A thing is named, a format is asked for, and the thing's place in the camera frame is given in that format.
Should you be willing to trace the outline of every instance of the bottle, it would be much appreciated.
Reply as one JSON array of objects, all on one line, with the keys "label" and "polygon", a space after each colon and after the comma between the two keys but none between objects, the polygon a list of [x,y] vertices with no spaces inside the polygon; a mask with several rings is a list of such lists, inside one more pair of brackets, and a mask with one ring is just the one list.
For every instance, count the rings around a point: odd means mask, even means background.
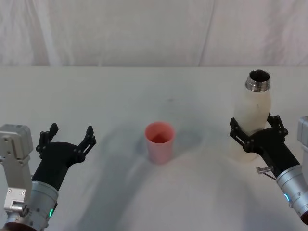
[{"label": "bottle", "polygon": [[[249,73],[243,92],[237,98],[234,108],[234,118],[248,136],[265,127],[271,108],[269,89],[268,72],[253,70]],[[238,157],[244,161],[251,161],[257,154],[243,151]]]}]

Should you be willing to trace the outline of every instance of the white wall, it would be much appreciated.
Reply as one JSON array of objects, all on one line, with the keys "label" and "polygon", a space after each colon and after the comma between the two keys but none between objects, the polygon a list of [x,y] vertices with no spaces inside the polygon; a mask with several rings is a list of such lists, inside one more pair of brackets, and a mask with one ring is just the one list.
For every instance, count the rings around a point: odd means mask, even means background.
[{"label": "white wall", "polygon": [[307,65],[306,0],[2,0],[0,65]]}]

